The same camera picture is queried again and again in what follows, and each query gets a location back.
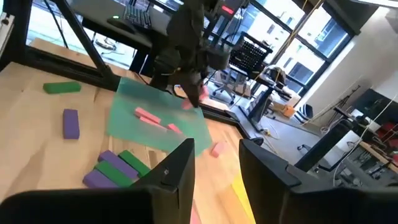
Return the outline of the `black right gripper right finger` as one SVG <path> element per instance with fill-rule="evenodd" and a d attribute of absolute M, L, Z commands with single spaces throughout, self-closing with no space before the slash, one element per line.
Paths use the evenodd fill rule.
<path fill-rule="evenodd" d="M 341 223 L 331 185 L 248 139 L 239 142 L 243 184 L 256 223 Z"/>

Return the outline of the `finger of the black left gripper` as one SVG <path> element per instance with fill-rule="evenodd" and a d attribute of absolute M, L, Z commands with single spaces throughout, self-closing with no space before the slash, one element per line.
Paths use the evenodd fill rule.
<path fill-rule="evenodd" d="M 199 96 L 202 93 L 203 79 L 200 73 L 191 73 L 183 81 L 183 90 L 194 108 L 199 107 Z"/>

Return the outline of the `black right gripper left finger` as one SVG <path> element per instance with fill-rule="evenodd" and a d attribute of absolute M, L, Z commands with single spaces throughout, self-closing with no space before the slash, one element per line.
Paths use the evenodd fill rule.
<path fill-rule="evenodd" d="M 189 224 L 194 187 L 195 141 L 188 138 L 132 185 L 132 222 Z"/>

